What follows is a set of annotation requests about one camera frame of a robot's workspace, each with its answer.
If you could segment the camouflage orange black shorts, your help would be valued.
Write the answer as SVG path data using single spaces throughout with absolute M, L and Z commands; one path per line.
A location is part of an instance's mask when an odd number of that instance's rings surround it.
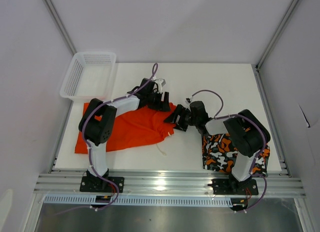
M 203 169 L 230 174 L 237 159 L 238 150 L 233 145 L 229 134 L 216 134 L 202 138 L 202 166 Z M 265 146 L 260 152 L 254 167 L 253 174 L 268 176 L 267 166 L 270 157 L 270 147 Z

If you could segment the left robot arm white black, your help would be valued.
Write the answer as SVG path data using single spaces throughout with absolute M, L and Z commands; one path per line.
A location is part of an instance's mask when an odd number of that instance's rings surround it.
M 164 84 L 165 81 L 144 78 L 139 86 L 122 97 L 109 101 L 93 98 L 89 102 L 78 129 L 89 154 L 87 176 L 92 177 L 90 184 L 96 191 L 105 191 L 109 185 L 106 147 L 116 118 L 145 106 L 156 111 L 169 112 L 170 94 L 162 91 Z

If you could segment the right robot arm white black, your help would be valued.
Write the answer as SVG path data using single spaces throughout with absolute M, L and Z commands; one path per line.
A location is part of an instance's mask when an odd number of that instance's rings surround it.
M 271 137 L 254 114 L 244 109 L 234 115 L 209 117 L 202 101 L 191 102 L 189 108 L 177 105 L 164 120 L 175 129 L 186 131 L 194 126 L 202 136 L 202 165 L 206 170 L 222 172 L 227 179 L 213 180 L 215 192 L 238 194 L 252 185 L 253 174 L 266 171 L 266 159 L 255 165 L 268 148 Z

